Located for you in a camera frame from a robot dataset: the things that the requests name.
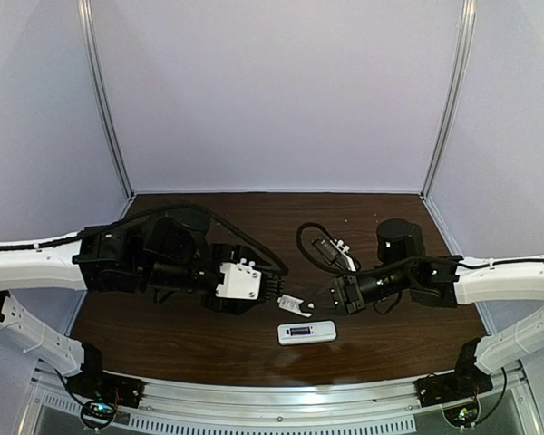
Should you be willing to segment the white remote control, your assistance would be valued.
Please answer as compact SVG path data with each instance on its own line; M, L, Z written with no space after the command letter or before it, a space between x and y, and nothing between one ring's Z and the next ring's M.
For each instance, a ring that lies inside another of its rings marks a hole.
M277 340L282 346L311 343L330 343L337 337L333 321L281 324L277 327Z

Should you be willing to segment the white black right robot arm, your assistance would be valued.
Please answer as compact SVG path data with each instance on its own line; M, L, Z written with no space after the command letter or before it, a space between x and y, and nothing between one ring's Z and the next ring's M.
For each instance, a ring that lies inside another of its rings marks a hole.
M409 292L423 306L455 308L488 301L544 302L544 255L502 259L428 256L421 228L402 218L381 222L376 229L378 266L363 269L340 240L320 224L306 222L296 231L300 253L315 267L333 274L303 303L318 308L316 299L329 293L330 314L352 315L376 307L389 297ZM491 376L527 354L544 348L544 306L494 335L464 344L443 387L455 400L491 387Z

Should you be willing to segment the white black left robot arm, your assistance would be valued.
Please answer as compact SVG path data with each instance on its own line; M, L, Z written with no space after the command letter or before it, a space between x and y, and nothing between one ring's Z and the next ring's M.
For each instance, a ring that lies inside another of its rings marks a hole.
M197 291L224 303L254 303L264 283L255 261L206 239L211 217L165 211L141 222L87 227L66 237L0 243L0 334L22 353L50 363L93 402L112 395L94 346L63 336L31 314L15 290Z

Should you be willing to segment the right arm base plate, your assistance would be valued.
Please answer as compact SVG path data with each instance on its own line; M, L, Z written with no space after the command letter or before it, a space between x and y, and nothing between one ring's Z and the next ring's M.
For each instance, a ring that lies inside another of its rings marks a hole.
M473 367L442 374L430 374L415 381L422 407L474 398L493 388L491 377Z

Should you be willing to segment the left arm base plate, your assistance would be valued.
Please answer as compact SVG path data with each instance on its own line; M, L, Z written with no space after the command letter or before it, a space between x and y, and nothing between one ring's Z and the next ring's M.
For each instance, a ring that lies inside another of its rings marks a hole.
M100 399L122 407L137 409L140 405L145 382L138 378L101 372L79 373L66 379L71 393L84 398Z

